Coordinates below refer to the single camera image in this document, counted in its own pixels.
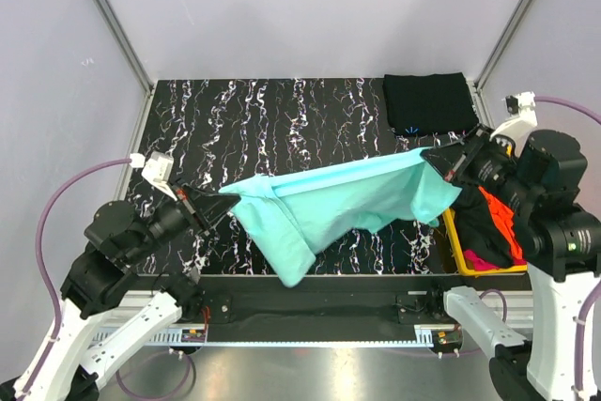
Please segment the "teal t shirt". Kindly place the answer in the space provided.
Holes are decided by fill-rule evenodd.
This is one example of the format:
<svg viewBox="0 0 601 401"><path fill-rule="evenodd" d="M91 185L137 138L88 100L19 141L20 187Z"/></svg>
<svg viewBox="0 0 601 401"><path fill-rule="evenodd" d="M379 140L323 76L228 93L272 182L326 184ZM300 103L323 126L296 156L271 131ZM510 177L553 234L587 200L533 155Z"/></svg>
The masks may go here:
<svg viewBox="0 0 601 401"><path fill-rule="evenodd" d="M395 220L431 224L460 188L415 148L288 175L226 185L232 213L281 283L296 286L319 253L352 229L377 233Z"/></svg>

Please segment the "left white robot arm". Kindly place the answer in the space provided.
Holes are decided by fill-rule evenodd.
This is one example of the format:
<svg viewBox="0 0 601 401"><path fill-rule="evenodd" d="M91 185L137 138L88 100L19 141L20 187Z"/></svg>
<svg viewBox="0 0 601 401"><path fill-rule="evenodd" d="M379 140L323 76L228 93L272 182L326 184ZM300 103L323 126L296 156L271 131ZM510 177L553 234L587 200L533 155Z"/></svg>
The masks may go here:
<svg viewBox="0 0 601 401"><path fill-rule="evenodd" d="M85 230L85 251L60 287L57 317L29 367L2 383L2 399L96 400L107 380L155 333L179 320L207 319L204 290L189 276L172 274L138 314L92 343L138 283L135 265L184 232L208 234L239 200L237 194L181 184L146 218L127 201L101 206Z"/></svg>

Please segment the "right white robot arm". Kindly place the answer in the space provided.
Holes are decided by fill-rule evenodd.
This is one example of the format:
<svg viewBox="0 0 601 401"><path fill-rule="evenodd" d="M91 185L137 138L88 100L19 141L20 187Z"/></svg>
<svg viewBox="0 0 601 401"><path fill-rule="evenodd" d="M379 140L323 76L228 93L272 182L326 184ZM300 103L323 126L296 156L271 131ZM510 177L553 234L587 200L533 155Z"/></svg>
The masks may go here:
<svg viewBox="0 0 601 401"><path fill-rule="evenodd" d="M520 153L510 145L479 127L423 157L447 182L482 187L513 211L532 288L532 336L511 330L467 286L431 294L426 311L473 338L500 398L596 400L589 319L600 296L600 222L577 202L587 160L560 131L531 132Z"/></svg>

